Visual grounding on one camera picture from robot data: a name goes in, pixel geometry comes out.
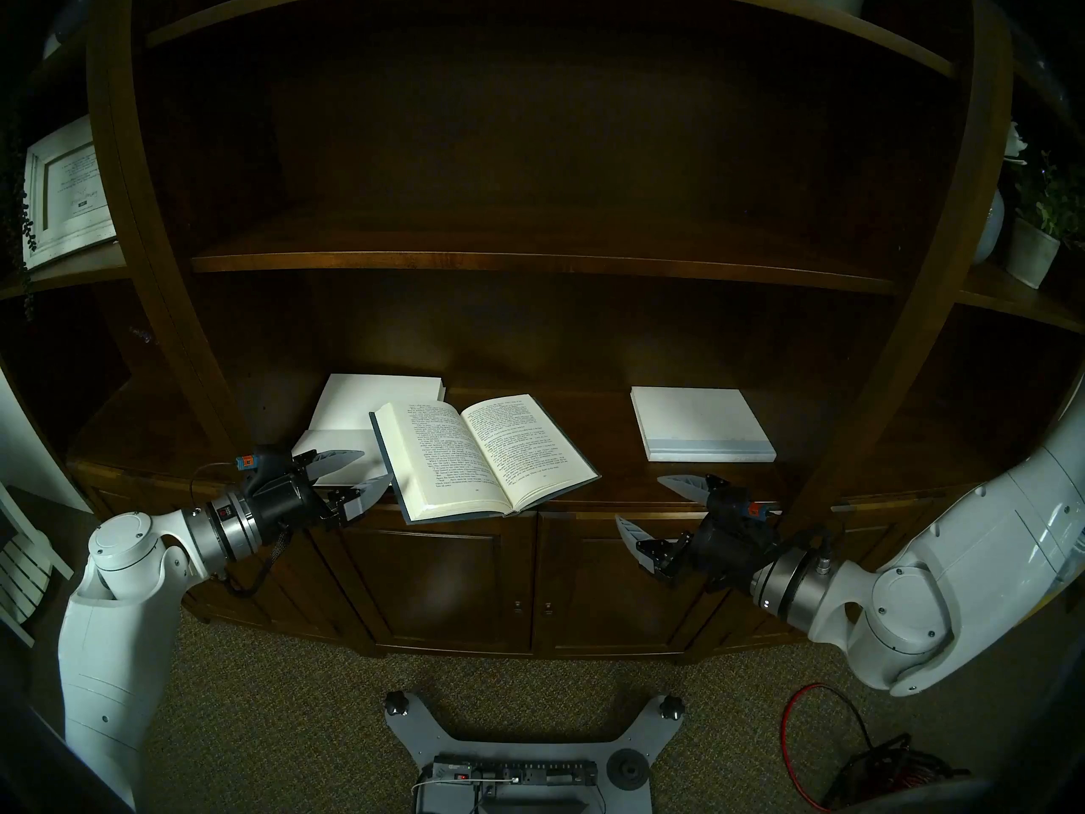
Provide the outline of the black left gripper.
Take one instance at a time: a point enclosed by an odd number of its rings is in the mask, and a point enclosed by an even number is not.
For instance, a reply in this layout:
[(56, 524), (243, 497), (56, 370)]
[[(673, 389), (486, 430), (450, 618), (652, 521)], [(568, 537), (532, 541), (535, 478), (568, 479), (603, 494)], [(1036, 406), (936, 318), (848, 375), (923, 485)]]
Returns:
[(362, 450), (310, 449), (293, 457), (293, 471), (261, 476), (246, 475), (248, 517), (259, 539), (276, 539), (284, 532), (320, 524), (336, 530), (363, 517), (392, 484), (390, 474), (372, 476), (352, 487), (337, 487), (328, 494), (329, 503), (314, 489), (322, 476), (329, 476), (363, 457)]

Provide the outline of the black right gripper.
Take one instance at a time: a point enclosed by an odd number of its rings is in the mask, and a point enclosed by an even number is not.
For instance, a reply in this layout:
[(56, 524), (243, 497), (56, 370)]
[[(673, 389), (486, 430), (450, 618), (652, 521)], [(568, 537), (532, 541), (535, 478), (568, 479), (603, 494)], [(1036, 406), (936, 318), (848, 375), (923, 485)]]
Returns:
[(659, 485), (690, 503), (707, 508), (693, 532), (676, 538), (656, 538), (634, 522), (616, 516), (620, 540), (637, 564), (654, 577), (664, 576), (671, 562), (671, 577), (701, 572), (706, 592), (733, 587), (746, 592), (751, 578), (775, 560), (780, 544), (771, 517), (779, 503), (757, 503), (748, 487), (729, 486), (715, 474), (671, 474), (658, 476)]

